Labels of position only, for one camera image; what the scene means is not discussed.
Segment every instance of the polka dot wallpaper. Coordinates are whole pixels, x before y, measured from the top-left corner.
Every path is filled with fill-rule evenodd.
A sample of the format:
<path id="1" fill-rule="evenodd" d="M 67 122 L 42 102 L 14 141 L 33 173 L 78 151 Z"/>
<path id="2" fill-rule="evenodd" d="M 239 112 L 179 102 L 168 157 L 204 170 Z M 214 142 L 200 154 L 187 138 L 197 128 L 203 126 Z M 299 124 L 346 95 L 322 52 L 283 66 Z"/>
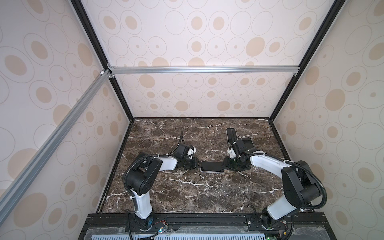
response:
<path id="1" fill-rule="evenodd" d="M 65 0 L 0 2 L 0 195 L 101 66 Z"/>
<path id="2" fill-rule="evenodd" d="M 1 226 L 0 240 L 78 239 L 128 127 L 117 101 L 110 83 L 103 84 Z"/>
<path id="3" fill-rule="evenodd" d="M 293 73 L 117 74 L 135 117 L 269 117 Z"/>
<path id="4" fill-rule="evenodd" d="M 113 66 L 298 65 L 333 0 L 83 0 Z"/>
<path id="5" fill-rule="evenodd" d="M 384 239 L 383 63 L 384 1 L 350 1 L 275 121 L 323 181 L 339 240 Z"/>

